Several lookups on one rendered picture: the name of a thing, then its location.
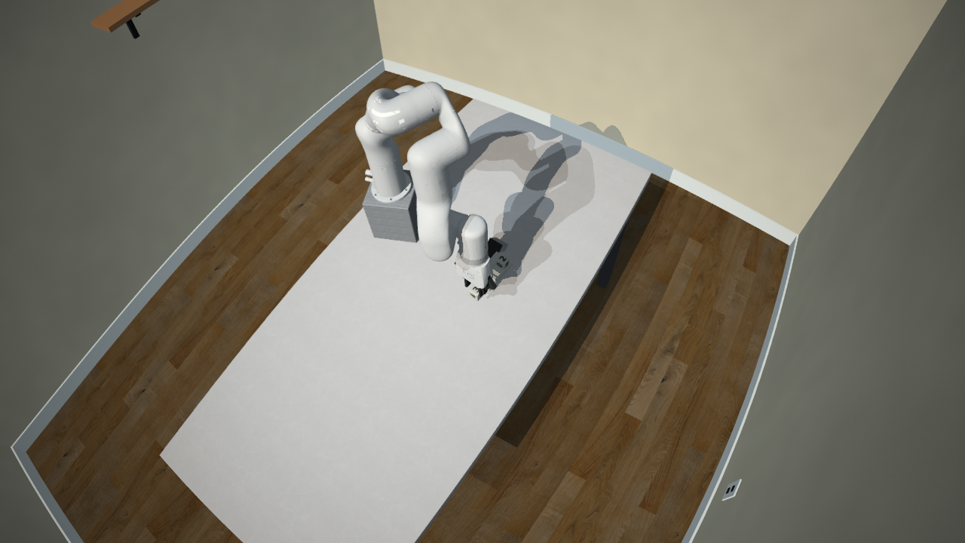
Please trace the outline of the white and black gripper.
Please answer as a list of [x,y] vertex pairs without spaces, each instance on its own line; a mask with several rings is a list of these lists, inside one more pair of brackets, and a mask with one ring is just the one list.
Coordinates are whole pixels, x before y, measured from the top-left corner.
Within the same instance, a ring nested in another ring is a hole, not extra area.
[[456,253],[456,272],[465,278],[465,287],[473,283],[473,285],[479,288],[479,296],[487,293],[488,289],[495,290],[497,287],[492,280],[493,269],[489,255],[487,255],[487,260],[480,265],[467,265],[461,260],[461,252],[458,250],[458,253]]

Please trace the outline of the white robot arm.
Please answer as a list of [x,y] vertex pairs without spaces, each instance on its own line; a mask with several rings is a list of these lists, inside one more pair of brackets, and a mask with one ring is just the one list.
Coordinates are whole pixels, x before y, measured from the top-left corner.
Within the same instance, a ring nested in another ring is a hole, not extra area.
[[403,171],[399,146],[393,137],[437,117],[443,128],[420,139],[407,152],[417,197],[421,248],[430,260],[443,262],[454,253],[458,238],[461,260],[480,265],[487,255],[491,259],[509,244],[500,238],[487,241],[487,223],[479,214],[451,210],[449,165],[471,152],[466,130],[440,84],[430,81],[413,88],[406,85],[396,90],[378,89],[366,102],[368,113],[355,126],[371,168],[366,169],[365,181],[371,182],[377,201],[389,204],[406,198],[412,182]]

